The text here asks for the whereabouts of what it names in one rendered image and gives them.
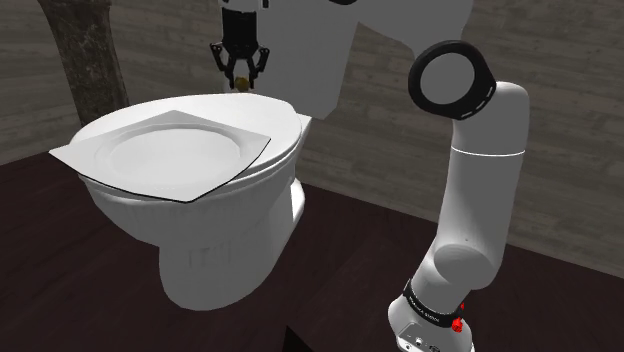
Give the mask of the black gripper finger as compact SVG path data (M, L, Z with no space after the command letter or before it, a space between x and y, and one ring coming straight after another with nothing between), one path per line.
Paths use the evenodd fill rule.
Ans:
M248 80L250 89L255 88L255 80L258 78L260 73L264 72L270 55L270 50L262 46L258 48L257 52L259 53L259 59L257 62L254 62L253 56L249 56L246 59L249 70Z
M230 89L235 87L234 84L234 68L236 59L232 58L227 51L227 48L222 42L211 43L210 50L215 60L216 66L220 72L222 72L226 78L227 85Z

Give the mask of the white toilet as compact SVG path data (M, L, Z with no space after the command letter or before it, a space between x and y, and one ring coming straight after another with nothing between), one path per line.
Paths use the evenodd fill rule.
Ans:
M236 77L248 80L239 56ZM295 169L316 119L287 101L256 92L163 98L135 104L87 124L72 142L177 110L271 138L258 159L227 184L190 203L134 195L84 178L95 205L131 237L159 250L160 280L178 306L209 311L253 292L270 274L304 209L305 195Z

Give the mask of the white square plate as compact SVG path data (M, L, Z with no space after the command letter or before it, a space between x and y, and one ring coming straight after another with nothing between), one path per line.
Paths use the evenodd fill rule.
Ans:
M262 134L172 110L50 154L114 189L190 203L243 173L270 141Z

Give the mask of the dark stone pillar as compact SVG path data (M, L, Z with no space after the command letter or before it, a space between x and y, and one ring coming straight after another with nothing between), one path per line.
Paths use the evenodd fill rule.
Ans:
M48 21L82 126L129 99L110 23L112 0L37 0Z

